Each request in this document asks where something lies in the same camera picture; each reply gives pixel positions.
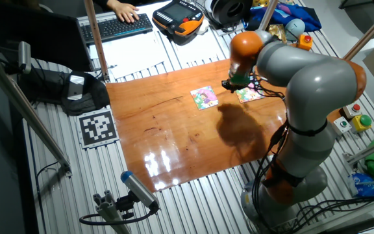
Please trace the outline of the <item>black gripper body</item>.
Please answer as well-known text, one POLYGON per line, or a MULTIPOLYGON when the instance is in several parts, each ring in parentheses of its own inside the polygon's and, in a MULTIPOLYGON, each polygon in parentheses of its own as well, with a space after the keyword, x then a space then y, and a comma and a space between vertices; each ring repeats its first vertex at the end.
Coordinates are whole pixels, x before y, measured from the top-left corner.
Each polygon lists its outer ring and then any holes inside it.
POLYGON ((230 79, 223 80, 221 85, 224 89, 229 90, 231 93, 249 86, 248 84, 232 84, 230 79))

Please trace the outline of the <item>person hand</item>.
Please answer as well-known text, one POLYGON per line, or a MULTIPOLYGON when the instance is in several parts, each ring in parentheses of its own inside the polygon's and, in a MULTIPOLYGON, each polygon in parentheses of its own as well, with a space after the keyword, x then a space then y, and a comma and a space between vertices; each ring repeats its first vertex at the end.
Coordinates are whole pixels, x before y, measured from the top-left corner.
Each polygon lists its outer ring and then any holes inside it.
POLYGON ((117 18, 127 23, 134 23, 139 20, 137 15, 138 8, 128 3, 122 3, 118 0, 108 0, 106 3, 107 7, 112 10, 117 18))

